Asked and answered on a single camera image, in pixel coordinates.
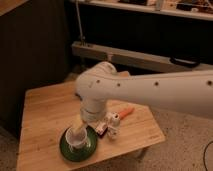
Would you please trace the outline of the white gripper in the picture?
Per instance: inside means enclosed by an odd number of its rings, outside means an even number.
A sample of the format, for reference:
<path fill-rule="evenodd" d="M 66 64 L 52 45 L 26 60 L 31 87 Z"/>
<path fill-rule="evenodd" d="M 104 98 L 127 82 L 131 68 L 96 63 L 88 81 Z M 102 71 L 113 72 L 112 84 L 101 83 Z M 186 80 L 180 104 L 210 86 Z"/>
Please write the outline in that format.
<path fill-rule="evenodd" d="M 81 116 L 77 115 L 72 124 L 73 132 L 77 134 L 87 127 L 87 123 L 101 120 L 106 115 L 106 112 L 105 100 L 83 100 L 80 107 Z"/>

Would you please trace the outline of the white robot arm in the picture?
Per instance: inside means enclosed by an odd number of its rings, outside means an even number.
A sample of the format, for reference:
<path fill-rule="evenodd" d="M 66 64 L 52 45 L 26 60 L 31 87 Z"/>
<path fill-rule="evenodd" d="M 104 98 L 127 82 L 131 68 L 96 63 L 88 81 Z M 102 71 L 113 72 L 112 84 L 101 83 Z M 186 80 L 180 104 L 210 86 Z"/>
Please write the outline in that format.
<path fill-rule="evenodd" d="M 213 70 L 119 76 L 115 66 L 100 62 L 76 79 L 80 118 L 101 120 L 108 100 L 120 100 L 213 119 Z"/>

